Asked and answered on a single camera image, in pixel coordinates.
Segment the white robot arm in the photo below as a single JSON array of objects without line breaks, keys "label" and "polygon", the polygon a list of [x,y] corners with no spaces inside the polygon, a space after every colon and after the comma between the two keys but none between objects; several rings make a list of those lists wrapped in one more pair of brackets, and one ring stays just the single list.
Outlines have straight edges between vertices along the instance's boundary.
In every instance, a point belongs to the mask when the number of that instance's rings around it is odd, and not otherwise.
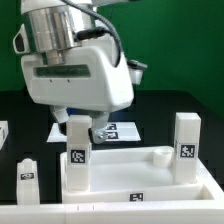
[{"label": "white robot arm", "polygon": [[21,0],[23,24],[13,39],[32,100],[51,107],[58,124],[67,110],[92,118],[91,140],[106,140],[109,114],[131,105],[144,66],[125,57],[96,0]]}]

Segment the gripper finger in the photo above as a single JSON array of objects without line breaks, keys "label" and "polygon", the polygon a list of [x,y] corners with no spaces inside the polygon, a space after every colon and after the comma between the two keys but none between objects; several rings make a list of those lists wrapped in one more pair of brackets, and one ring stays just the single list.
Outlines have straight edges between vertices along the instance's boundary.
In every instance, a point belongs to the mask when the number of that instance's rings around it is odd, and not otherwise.
[{"label": "gripper finger", "polygon": [[91,137],[94,143],[100,144],[107,138],[106,126],[109,119],[108,112],[90,111],[90,117],[92,118]]},{"label": "gripper finger", "polygon": [[67,108],[64,106],[51,105],[50,111],[58,124],[66,123],[67,120],[69,119]]}]

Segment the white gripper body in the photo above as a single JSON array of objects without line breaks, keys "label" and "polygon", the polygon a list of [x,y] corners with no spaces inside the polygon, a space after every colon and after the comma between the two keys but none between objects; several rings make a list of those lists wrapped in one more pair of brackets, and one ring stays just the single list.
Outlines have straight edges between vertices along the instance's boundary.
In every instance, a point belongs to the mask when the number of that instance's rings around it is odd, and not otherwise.
[{"label": "white gripper body", "polygon": [[47,66],[38,54],[21,58],[32,100],[39,104],[114,112],[131,105],[134,93],[125,58],[111,37],[84,41],[65,52],[66,63]]}]

